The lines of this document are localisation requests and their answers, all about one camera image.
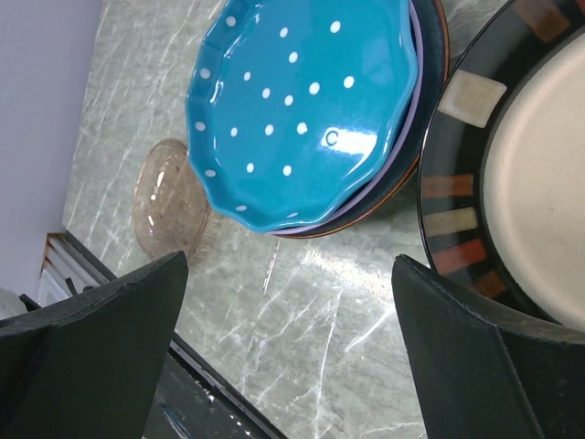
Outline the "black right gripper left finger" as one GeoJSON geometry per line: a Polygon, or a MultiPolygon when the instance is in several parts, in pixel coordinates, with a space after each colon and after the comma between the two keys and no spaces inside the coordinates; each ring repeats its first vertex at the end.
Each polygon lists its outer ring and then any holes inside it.
{"type": "Polygon", "coordinates": [[[139,438],[182,305],[183,252],[1,323],[4,438],[139,438]]]}

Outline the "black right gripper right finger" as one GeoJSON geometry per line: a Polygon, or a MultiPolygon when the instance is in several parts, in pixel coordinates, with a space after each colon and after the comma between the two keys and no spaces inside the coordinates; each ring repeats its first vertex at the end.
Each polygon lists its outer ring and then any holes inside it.
{"type": "Polygon", "coordinates": [[[584,334],[472,293],[407,255],[399,326],[430,438],[581,438],[584,334]]]}

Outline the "blue polka dot plate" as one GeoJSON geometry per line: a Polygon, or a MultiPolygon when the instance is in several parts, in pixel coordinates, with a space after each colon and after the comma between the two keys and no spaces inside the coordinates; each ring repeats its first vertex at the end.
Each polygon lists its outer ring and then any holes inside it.
{"type": "Polygon", "coordinates": [[[326,220],[389,160],[419,77],[408,1],[228,1],[186,93],[213,210],[270,232],[326,220]]]}

